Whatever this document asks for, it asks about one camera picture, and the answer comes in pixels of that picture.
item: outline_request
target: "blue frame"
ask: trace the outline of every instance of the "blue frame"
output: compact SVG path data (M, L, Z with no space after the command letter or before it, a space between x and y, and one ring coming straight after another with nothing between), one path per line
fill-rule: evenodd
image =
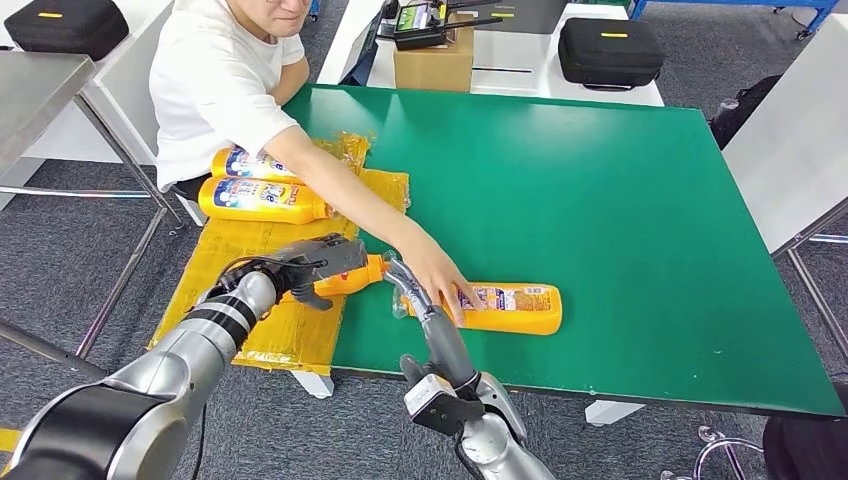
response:
M634 0L633 13L630 14L631 20L637 20L642 11L645 10L649 0ZM816 9L816 16L807 25L807 28L800 33L811 34L819 29L824 19L830 15L833 7L839 3L839 0L650 0L652 2L666 3L713 3L720 5L768 5L772 7L811 7Z

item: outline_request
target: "bottle label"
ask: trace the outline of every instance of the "bottle label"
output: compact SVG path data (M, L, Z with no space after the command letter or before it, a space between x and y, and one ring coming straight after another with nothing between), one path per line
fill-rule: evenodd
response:
M215 187L214 203L219 207L246 210L286 208L297 201L298 190L297 185L224 178Z
M545 312L552 308L550 288L498 288L485 285L472 288L483 301L485 310ZM459 303L463 310L474 310L471 301L462 292L459 292Z
M274 160L271 155L260 152L252 157L238 145L233 147L226 162L227 175L233 177L265 178L271 176L293 177L294 174L282 163Z

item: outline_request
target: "green table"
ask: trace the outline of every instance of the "green table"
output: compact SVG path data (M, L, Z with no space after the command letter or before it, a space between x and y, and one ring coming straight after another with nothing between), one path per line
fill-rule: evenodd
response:
M376 135L366 165L410 174L408 214L469 280L560 289L554 335L462 332L505 384L844 414L700 112L337 86L286 111L313 136ZM348 299L334 367L425 357L390 304L385 283Z

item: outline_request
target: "metal table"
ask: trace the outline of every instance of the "metal table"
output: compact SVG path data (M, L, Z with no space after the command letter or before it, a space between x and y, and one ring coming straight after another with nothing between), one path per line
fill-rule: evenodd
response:
M127 153L121 140L98 116L86 99L84 87L94 75L95 68L94 62L85 55L28 52L0 54L0 101L3 105L3 115L0 115L0 178L44 133L50 122L68 103L74 102L127 166L142 190L55 190L0 185L0 193L116 199L152 198L159 208L109 292L100 312L83 337L75 355L2 319L0 319L0 336L74 369L94 376L102 376L103 371L86 362L85 358L91 352L91 347L103 330L106 319L114 309L162 219L170 214L173 217L175 229L182 228L183 223L153 182L141 170L136 159Z

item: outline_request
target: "wire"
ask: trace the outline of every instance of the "wire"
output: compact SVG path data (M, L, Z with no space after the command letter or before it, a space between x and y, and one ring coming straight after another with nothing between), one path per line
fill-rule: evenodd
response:
M203 413L200 417L200 444L197 446L197 460L194 461L194 473L191 474L191 480L197 480L197 474L200 473L200 464L203 462L203 443L206 438L206 406L203 404Z
M251 260L258 260L258 261L262 261L262 262L273 263L275 265L281 265L283 267L320 268L320 267L327 266L326 260L319 260L317 262L309 262L309 263L294 263L294 262L288 262L288 261L285 261L285 260L277 260L276 258L266 257L266 256L263 256L263 255L248 255L248 256L245 256L245 257L239 257L239 258L231 261L227 265L225 265L224 268L221 269L221 273L218 274L218 278L215 280L215 283L217 284L219 281L221 281L221 277L223 277L224 274L226 274L228 271L230 271L233 268L233 266L235 266L237 263L245 263L245 262L249 262Z
M483 478L483 472L477 468L477 465L474 465L471 459L468 458L468 455L465 454L465 450L462 449L462 433L464 431L464 428L460 429L459 432L454 435L453 453L456 454L459 461L462 462L462 466L468 470L468 473L474 477L474 480L485 480L485 478Z

